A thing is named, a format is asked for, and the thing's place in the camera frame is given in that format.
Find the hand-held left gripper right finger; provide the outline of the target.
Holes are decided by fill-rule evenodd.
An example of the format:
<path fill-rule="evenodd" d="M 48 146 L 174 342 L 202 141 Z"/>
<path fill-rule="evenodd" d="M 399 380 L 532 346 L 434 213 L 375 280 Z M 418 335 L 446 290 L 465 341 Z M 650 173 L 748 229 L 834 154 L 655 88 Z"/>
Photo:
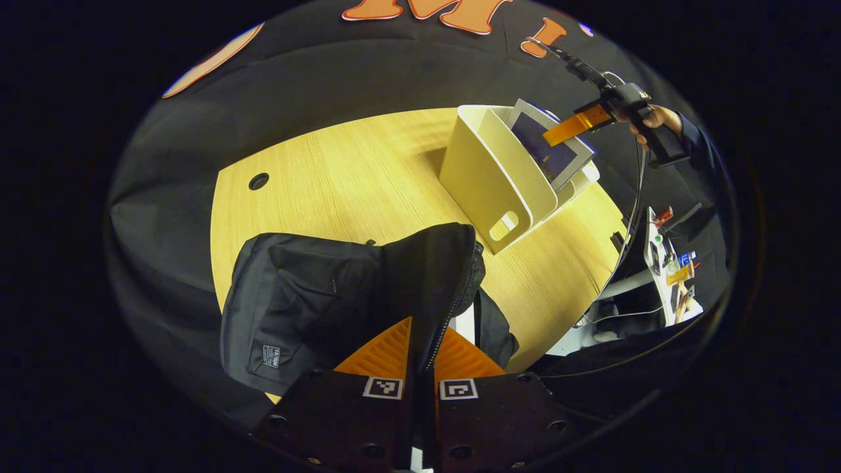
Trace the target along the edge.
<path fill-rule="evenodd" d="M 433 472 L 520 472 L 578 438 L 570 413 L 529 372 L 507 374 L 456 330 L 444 330 L 422 419 Z"/>

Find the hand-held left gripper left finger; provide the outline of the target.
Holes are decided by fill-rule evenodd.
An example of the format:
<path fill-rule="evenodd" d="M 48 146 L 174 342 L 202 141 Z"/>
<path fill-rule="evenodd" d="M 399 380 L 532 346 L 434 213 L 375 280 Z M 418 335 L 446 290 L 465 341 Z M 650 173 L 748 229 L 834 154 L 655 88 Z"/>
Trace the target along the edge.
<path fill-rule="evenodd" d="M 332 371 L 300 375 L 254 429 L 254 437 L 332 472 L 408 470 L 411 327 L 406 317 Z"/>

